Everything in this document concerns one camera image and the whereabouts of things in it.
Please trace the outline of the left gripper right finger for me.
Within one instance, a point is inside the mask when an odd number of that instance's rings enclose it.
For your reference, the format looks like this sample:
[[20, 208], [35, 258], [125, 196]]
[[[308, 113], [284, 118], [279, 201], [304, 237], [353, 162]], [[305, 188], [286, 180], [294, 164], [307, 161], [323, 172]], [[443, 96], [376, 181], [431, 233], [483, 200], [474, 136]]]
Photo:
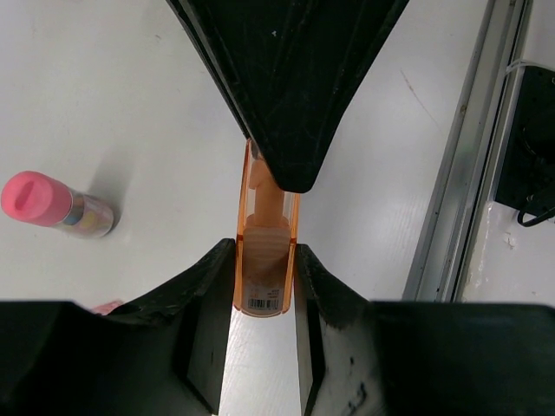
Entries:
[[296, 248], [294, 303], [302, 415], [370, 415], [377, 361], [369, 302]]

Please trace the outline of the pink capped clear bottle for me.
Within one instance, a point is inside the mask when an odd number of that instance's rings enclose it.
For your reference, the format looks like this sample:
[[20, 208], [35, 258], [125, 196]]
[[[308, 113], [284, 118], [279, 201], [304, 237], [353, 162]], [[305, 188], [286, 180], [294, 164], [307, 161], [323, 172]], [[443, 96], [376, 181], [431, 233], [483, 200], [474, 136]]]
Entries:
[[19, 172], [1, 192], [3, 212], [16, 221], [54, 228], [81, 238], [103, 237], [115, 221], [102, 199], [78, 192], [40, 172]]

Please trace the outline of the pink translucent cap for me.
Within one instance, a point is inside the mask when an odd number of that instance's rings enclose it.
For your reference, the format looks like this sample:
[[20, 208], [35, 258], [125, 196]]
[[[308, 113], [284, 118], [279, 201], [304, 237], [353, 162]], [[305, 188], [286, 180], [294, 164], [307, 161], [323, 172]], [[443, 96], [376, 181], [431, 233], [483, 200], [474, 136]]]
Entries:
[[120, 299], [104, 303], [102, 305], [91, 308], [89, 311], [95, 315], [109, 315], [115, 309], [122, 306], [124, 302]]

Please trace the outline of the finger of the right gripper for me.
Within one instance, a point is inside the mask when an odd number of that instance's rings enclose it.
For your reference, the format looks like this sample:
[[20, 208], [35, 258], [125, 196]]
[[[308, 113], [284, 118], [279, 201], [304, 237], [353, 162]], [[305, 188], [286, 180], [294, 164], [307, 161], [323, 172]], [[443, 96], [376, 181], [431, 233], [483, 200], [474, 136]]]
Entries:
[[179, 0], [174, 14], [278, 186], [306, 193], [404, 0]]

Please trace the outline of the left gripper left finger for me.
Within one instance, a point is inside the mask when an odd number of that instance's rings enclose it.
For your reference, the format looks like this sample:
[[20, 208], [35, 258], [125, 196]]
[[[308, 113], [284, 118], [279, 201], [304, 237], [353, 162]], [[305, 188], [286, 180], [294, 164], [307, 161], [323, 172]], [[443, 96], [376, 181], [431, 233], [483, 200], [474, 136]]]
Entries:
[[108, 314], [121, 322], [175, 324], [171, 369], [210, 414], [219, 412], [233, 278], [234, 240], [224, 238], [189, 269]]

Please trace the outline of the orange translucent cap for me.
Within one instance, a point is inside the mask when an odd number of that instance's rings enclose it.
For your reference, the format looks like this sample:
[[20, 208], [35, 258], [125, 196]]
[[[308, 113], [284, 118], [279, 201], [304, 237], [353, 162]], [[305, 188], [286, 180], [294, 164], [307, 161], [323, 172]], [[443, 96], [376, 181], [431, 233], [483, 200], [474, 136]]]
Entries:
[[300, 195], [282, 190], [254, 140], [245, 146], [233, 306], [257, 318], [291, 306]]

